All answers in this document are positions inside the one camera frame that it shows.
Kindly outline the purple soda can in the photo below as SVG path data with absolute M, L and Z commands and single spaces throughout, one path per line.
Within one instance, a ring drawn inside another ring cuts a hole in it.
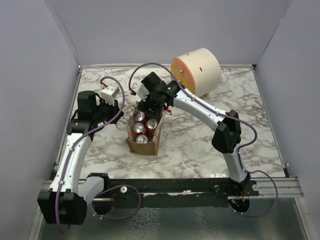
M 146 114 L 143 111 L 137 111 L 133 117 L 135 123 L 145 124 L 147 121 Z
M 149 139 L 146 135 L 141 134 L 136 137 L 135 142 L 137 144 L 147 144 L 149 142 Z
M 154 119 L 154 120 L 156 120 L 158 123 L 159 123 L 159 121 L 160 121 L 160 119 L 161 119 L 161 115 L 159 114 L 159 113 L 147 113 L 146 114 L 146 117 L 147 117 L 147 120 L 149 120 L 149 119 Z

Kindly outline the red soda can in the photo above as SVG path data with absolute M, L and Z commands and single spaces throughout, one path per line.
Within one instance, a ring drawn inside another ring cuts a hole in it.
M 141 122 L 136 122 L 132 126 L 131 133 L 134 138 L 136 138 L 139 135 L 144 135 L 146 133 L 145 125 Z
M 154 118 L 150 118 L 145 123 L 146 135 L 149 138 L 152 138 L 155 134 L 155 131 L 158 127 L 158 121 Z

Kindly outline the canvas bag with cat print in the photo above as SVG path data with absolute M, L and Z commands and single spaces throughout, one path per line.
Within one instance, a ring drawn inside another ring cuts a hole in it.
M 116 128 L 120 131 L 126 131 L 128 133 L 128 137 L 125 140 L 131 153 L 138 154 L 138 155 L 146 155 L 146 156 L 156 156 L 158 154 L 162 123 L 165 118 L 166 111 L 163 110 L 160 114 L 161 118 L 158 122 L 158 126 L 155 130 L 154 136 L 148 137 L 145 130 L 144 135 L 148 137 L 148 143 L 138 144 L 135 142 L 136 137 L 133 137 L 132 135 L 132 127 L 136 123 L 134 121 L 134 115 L 137 111 L 139 111 L 138 104 L 139 104 L 138 102 L 136 104 L 129 104 L 123 108 L 122 111 L 124 112 L 127 108 L 133 107 L 132 115 L 128 119 L 128 122 L 125 128 L 121 128 L 118 125 L 116 125 Z

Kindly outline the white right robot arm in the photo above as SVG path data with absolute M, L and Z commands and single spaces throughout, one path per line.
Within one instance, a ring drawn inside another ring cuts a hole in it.
M 135 82 L 132 89 L 141 99 L 138 109 L 152 117 L 165 106 L 175 107 L 206 124 L 214 132 L 212 146 L 223 154 L 228 167 L 229 178 L 232 180 L 229 184 L 230 191 L 236 196 L 247 191 L 248 184 L 245 180 L 249 178 L 248 173 L 237 155 L 242 131 L 236 111 L 226 112 L 215 108 L 175 80 L 165 83 L 155 72 L 151 72 L 141 82 Z

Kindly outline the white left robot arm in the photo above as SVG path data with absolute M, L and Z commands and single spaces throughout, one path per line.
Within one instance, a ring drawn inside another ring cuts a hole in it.
M 124 115 L 116 97 L 120 90 L 107 87 L 96 93 L 78 93 L 77 110 L 67 124 L 66 147 L 55 178 L 48 190 L 41 191 L 37 202 L 45 222 L 57 225 L 81 225 L 89 203 L 97 195 L 106 197 L 111 186 L 101 174 L 89 175 L 79 183 L 84 159 L 96 132 L 106 123 L 116 124 Z

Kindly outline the cream round drawer cabinet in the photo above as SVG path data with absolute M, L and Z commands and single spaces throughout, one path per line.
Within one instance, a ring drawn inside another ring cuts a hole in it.
M 170 71 L 198 97 L 215 90 L 221 82 L 221 67 L 206 48 L 199 48 L 172 59 Z

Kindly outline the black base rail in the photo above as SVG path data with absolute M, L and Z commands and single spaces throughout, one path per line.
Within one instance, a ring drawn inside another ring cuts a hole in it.
M 259 191 L 256 181 L 246 180 L 244 185 L 232 183 L 229 178 L 134 178 L 112 179 L 106 173 L 90 173 L 90 177 L 101 177 L 104 193 L 93 201 L 99 210 L 113 206 L 116 209 L 141 208 L 226 208 L 228 198 L 256 197 Z M 125 185 L 122 193 L 117 186 Z

